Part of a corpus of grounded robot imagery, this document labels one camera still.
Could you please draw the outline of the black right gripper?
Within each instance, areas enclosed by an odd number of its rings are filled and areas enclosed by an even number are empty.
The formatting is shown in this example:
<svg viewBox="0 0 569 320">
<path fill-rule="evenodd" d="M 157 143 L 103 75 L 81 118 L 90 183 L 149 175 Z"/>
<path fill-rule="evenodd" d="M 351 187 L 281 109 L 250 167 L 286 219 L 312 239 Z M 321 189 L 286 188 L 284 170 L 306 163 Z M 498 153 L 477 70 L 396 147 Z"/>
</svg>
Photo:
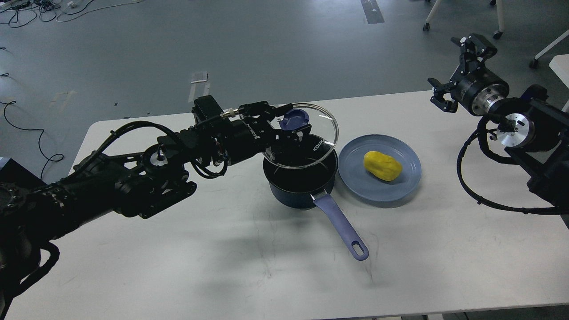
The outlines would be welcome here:
<svg viewBox="0 0 569 320">
<path fill-rule="evenodd" d="M 497 48 L 480 34 L 452 37 L 451 42 L 461 49 L 458 66 L 449 83 L 442 84 L 435 78 L 428 78 L 433 88 L 430 101 L 443 112 L 456 113 L 460 104 L 471 115 L 484 116 L 495 101 L 508 97 L 510 93 L 506 81 L 484 68 L 485 61 L 496 55 Z M 453 100 L 445 99 L 447 94 Z"/>
</svg>

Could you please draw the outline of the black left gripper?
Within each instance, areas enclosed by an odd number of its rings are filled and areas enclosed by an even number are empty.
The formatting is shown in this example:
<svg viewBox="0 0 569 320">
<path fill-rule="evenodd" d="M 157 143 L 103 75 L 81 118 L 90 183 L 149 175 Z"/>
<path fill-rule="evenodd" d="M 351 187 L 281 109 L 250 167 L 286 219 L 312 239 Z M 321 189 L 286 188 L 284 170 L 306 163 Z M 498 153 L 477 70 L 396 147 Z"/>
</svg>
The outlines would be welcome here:
<svg viewBox="0 0 569 320">
<path fill-rule="evenodd" d="M 221 133 L 221 144 L 229 161 L 244 161 L 272 146 L 272 153 L 289 153 L 300 148 L 303 137 L 310 134 L 312 126 L 303 125 L 294 130 L 274 129 L 274 118 L 282 117 L 293 109 L 293 104 L 269 105 L 267 101 L 241 105 L 241 120 L 229 122 Z"/>
</svg>

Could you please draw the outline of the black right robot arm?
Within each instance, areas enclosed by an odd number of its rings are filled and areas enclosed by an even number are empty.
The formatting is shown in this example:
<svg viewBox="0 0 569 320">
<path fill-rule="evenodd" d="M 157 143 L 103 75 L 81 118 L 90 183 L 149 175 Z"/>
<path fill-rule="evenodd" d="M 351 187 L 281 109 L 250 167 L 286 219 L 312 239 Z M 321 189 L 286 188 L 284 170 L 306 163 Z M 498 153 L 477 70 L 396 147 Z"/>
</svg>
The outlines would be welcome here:
<svg viewBox="0 0 569 320">
<path fill-rule="evenodd" d="M 462 106 L 479 117 L 476 129 L 457 156 L 457 176 L 464 191 L 478 204 L 508 212 L 535 215 L 568 214 L 568 113 L 547 103 L 547 89 L 533 84 L 521 97 L 509 97 L 509 85 L 485 65 L 497 49 L 479 34 L 451 38 L 460 49 L 459 63 L 445 84 L 428 78 L 431 103 L 455 113 Z M 545 208 L 518 208 L 492 202 L 473 191 L 463 178 L 463 158 L 477 141 L 494 162 L 520 166 L 529 174 L 530 192 L 549 203 Z"/>
</svg>

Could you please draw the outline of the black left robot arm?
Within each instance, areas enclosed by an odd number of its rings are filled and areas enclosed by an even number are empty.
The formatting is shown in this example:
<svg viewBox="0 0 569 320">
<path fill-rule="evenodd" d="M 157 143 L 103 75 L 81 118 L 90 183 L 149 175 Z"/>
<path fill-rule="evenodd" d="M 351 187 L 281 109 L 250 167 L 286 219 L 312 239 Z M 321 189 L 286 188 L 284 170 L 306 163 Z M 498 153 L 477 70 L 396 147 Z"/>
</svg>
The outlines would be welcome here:
<svg viewBox="0 0 569 320">
<path fill-rule="evenodd" d="M 53 240 L 109 212 L 148 219 L 189 198 L 197 184 L 185 164 L 213 180 L 270 147 L 299 146 L 312 126 L 291 119 L 294 107 L 261 101 L 224 111 L 212 96 L 202 96 L 188 129 L 129 122 L 57 182 L 26 188 L 2 181 L 1 318 L 57 263 Z"/>
</svg>

